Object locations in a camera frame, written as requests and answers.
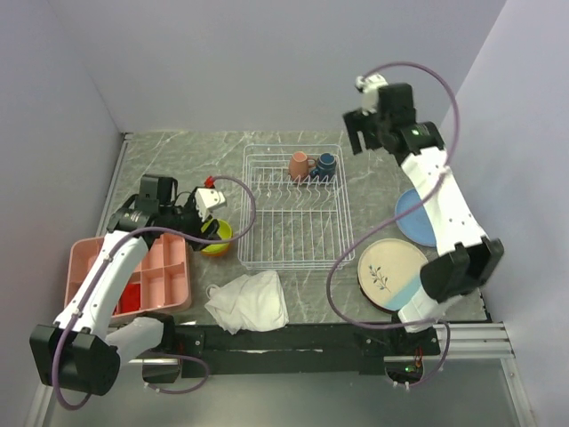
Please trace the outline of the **yellow-green bowl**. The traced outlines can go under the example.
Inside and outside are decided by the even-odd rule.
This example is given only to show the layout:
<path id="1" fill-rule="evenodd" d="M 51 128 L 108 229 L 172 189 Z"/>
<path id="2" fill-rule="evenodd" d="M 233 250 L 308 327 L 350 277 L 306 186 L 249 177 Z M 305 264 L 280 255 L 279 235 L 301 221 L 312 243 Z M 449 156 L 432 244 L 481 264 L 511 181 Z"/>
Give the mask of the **yellow-green bowl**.
<path id="1" fill-rule="evenodd" d="M 227 240 L 233 237 L 233 230 L 231 226 L 224 220 L 218 219 L 220 223 L 219 235 L 221 240 Z"/>

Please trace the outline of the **dark blue ceramic mug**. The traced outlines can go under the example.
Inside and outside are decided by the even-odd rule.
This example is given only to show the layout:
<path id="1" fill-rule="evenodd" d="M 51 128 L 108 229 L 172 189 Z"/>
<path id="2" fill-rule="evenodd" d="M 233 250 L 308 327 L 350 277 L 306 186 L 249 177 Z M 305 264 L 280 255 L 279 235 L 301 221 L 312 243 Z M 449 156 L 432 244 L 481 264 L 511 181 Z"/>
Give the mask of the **dark blue ceramic mug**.
<path id="1" fill-rule="evenodd" d="M 330 181 L 336 172 L 336 157 L 328 152 L 319 156 L 316 166 L 312 169 L 309 176 L 320 181 Z"/>

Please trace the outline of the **pink printed ceramic mug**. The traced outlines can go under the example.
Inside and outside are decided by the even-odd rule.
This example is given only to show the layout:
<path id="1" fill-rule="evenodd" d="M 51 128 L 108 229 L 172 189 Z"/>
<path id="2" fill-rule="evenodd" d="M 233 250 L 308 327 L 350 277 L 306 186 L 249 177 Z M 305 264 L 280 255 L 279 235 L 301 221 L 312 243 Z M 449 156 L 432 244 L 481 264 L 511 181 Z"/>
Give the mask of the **pink printed ceramic mug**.
<path id="1" fill-rule="evenodd" d="M 292 154 L 288 171 L 293 181 L 301 181 L 309 176 L 310 170 L 316 166 L 317 161 L 304 151 L 296 151 Z"/>

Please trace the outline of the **beige blue leaf plate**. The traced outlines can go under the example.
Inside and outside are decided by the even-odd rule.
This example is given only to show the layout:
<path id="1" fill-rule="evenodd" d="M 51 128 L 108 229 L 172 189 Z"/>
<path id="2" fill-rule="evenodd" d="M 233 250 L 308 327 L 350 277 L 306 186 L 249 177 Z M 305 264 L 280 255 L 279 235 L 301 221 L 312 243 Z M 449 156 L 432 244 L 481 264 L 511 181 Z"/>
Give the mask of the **beige blue leaf plate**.
<path id="1" fill-rule="evenodd" d="M 419 289 L 421 267 L 427 262 L 427 257 L 416 246 L 401 239 L 385 238 L 362 252 L 357 282 L 365 287 L 388 288 L 402 309 Z"/>

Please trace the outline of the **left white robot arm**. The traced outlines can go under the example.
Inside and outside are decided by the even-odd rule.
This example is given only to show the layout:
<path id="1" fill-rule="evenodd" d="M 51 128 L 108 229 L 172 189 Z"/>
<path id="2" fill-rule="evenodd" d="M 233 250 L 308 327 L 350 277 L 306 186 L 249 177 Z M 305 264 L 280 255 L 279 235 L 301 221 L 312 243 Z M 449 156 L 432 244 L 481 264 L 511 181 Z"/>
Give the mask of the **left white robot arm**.
<path id="1" fill-rule="evenodd" d="M 105 395 L 121 365 L 152 351 L 172 355 L 178 336 L 172 316 L 149 311 L 113 333 L 108 326 L 135 268 L 167 230 L 188 236 L 200 250 L 213 240 L 219 223 L 212 213 L 227 201 L 209 182 L 176 205 L 178 182 L 146 174 L 138 193 L 111 215 L 103 245 L 82 285 L 50 325 L 38 325 L 29 343 L 43 384 L 62 390 Z"/>

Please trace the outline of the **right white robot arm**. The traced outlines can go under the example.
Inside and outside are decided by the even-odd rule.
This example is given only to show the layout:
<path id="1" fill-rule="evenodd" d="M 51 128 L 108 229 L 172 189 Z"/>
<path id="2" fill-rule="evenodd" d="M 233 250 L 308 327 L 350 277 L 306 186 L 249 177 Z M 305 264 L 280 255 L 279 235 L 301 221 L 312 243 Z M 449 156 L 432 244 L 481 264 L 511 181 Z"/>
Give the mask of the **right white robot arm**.
<path id="1" fill-rule="evenodd" d="M 436 240 L 437 258 L 413 279 L 418 288 L 397 311 L 402 324 L 389 333 L 391 348 L 409 354 L 419 346 L 421 331 L 486 284 L 504 246 L 487 236 L 470 211 L 437 126 L 417 121 L 412 87 L 390 84 L 379 74 L 358 77 L 355 87 L 362 104 L 343 116 L 353 152 L 383 148 L 395 158 L 417 191 Z"/>

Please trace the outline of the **pink compartment tray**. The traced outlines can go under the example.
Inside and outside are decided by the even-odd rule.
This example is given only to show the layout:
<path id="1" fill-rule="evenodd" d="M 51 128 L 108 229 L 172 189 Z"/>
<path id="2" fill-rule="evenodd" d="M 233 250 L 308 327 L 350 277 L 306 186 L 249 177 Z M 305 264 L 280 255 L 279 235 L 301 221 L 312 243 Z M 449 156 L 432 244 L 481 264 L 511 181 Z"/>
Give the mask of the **pink compartment tray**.
<path id="1" fill-rule="evenodd" d="M 72 246 L 65 304 L 69 304 L 79 290 L 102 245 L 102 238 L 87 238 Z M 146 311 L 173 314 L 189 308 L 192 299 L 189 254 L 189 246 L 181 237 L 163 234 L 157 239 L 127 282 L 127 285 L 140 283 L 140 310 L 123 315 L 113 313 L 110 324 L 125 324 Z"/>

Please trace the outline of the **white cloth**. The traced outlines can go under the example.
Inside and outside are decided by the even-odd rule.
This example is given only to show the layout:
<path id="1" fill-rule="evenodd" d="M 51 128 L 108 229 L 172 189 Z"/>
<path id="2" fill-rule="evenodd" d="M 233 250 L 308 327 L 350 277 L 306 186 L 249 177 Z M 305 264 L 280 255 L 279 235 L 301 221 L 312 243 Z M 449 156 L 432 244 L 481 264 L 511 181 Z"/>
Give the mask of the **white cloth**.
<path id="1" fill-rule="evenodd" d="M 275 270 L 244 274 L 224 286 L 209 285 L 206 295 L 205 309 L 230 334 L 270 332 L 289 323 L 284 289 Z"/>

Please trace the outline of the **red item in tray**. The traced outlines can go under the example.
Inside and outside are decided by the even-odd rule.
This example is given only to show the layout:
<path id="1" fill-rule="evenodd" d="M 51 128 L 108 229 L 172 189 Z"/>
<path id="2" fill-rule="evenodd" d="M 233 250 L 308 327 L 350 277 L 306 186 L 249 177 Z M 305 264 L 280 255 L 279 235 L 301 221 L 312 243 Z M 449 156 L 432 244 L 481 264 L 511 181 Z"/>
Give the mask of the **red item in tray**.
<path id="1" fill-rule="evenodd" d="M 115 308 L 115 315 L 123 315 L 140 310 L 140 283 L 128 284 Z"/>

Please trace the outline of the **light blue plate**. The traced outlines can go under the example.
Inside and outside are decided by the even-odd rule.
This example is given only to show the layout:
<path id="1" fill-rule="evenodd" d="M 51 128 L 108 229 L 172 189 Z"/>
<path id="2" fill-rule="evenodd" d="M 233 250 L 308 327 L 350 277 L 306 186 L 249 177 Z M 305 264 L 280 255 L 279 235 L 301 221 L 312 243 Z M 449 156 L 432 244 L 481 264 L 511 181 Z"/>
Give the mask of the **light blue plate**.
<path id="1" fill-rule="evenodd" d="M 407 190 L 399 197 L 395 205 L 395 215 L 402 214 L 419 202 L 420 197 L 417 191 Z M 435 247 L 437 245 L 434 231 L 423 207 L 397 220 L 397 226 L 407 238 L 420 246 Z"/>

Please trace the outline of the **black base beam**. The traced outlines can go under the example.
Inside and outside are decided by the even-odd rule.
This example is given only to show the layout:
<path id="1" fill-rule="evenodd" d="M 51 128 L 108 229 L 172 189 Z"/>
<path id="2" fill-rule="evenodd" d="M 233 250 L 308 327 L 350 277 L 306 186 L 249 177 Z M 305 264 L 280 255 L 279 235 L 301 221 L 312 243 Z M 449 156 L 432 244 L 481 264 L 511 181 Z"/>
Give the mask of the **black base beam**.
<path id="1" fill-rule="evenodd" d="M 473 322 L 438 323 L 418 334 L 381 324 L 364 329 L 347 323 L 289 325 L 270 332 L 235 335 L 218 326 L 176 326 L 173 345 L 148 350 L 140 359 L 172 359 L 184 378 L 357 372 L 384 375 L 385 360 L 436 357 L 474 335 Z"/>

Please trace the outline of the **aluminium rail frame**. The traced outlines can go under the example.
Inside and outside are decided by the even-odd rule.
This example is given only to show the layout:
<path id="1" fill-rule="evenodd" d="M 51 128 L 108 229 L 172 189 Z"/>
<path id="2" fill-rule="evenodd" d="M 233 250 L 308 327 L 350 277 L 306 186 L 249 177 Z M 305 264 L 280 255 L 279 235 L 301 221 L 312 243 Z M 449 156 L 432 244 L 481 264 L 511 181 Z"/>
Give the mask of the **aluminium rail frame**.
<path id="1" fill-rule="evenodd" d="M 388 354 L 381 331 L 291 325 L 271 333 L 179 329 L 183 350 L 210 365 L 135 359 L 114 387 L 68 411 L 39 387 L 29 426 L 533 426 L 505 328 L 437 328 L 422 383 L 386 375 L 411 355 Z"/>

